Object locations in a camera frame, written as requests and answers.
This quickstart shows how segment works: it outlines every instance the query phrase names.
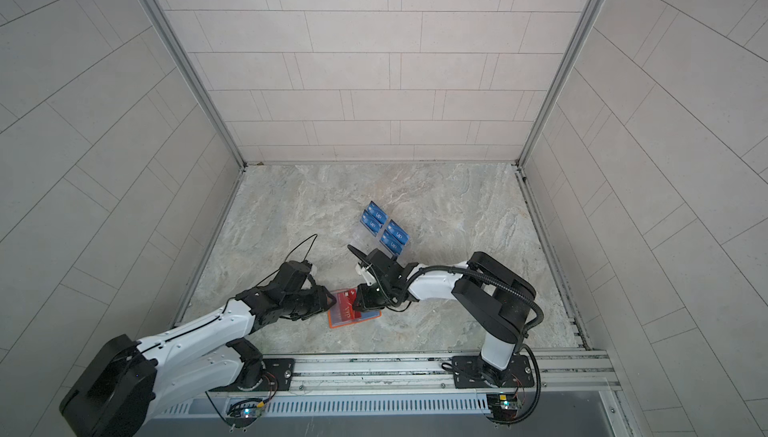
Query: mounting plate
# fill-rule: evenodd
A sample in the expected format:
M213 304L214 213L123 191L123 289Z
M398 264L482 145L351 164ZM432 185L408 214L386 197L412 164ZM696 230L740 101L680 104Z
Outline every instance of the mounting plate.
M475 374L475 362L477 361L477 355L454 355L451 357L451 364L454 369L462 370L465 373ZM522 387L533 387L534 380L533 374L526 373L525 369L529 369L529 372L533 372L528 357L525 355L515 355L510 361L508 370L518 379ZM492 387L486 384L483 380L472 380L467 378L464 374L453 373L453 383L456 389L491 389ZM517 380L510 378L502 387L517 387Z

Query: gray marble surface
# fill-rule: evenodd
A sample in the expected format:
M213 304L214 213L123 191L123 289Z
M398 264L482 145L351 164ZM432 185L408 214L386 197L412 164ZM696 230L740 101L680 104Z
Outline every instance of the gray marble surface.
M529 345L578 345L508 163L250 166L184 320L255 285L313 233L320 236L308 259L318 267L317 282L356 287L362 280L346 244L359 237L360 212L370 200L410 233L416 261L453 264L482 250L533 284L545 319ZM324 314L281 319L248 338L274 354L470 350L484 337L461 304L429 299L337 329Z

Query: blue card pack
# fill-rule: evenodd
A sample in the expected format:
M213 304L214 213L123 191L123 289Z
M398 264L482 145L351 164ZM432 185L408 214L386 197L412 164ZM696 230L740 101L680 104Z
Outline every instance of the blue card pack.
M373 218L373 215L368 213L368 210L364 210L362 212L362 215L360 216L360 222L362 225L366 226L366 228L371 231L374 236L379 234L379 231L382 229L383 225L381 222Z
M402 245L391 233L389 233L389 231L384 231L382 238L379 240L381 240L381 243L395 255L400 255L402 253Z
M381 210L378 205L376 205L373 200L368 204L368 213L373 215L373 218L375 218L377 221L381 222L381 224L385 224L387 220L387 215L384 210Z
M386 229L391 233L398 242L400 242L402 245L406 245L408 243L408 239L411 237L404 231L398 224L395 223L395 221L389 221L389 223L386 226Z

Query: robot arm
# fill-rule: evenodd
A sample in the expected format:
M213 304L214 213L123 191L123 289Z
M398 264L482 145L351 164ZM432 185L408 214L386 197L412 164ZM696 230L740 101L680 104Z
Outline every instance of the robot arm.
M174 404L235 383L255 387L262 355L244 337L278 318L308 319L336 299L310 275L312 264L285 262L263 287L244 290L206 316L137 342L106 343L59 405L78 437L129 437ZM309 279L311 288L302 289Z

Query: tiled wall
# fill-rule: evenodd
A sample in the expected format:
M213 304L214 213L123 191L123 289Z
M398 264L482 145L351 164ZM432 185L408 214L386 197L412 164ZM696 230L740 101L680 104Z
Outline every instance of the tiled wall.
M766 20L607 0L525 167L646 435L768 430Z
M237 172L137 0L0 0L0 433L72 435L63 395L167 328Z
M586 0L159 0L246 160L515 160Z

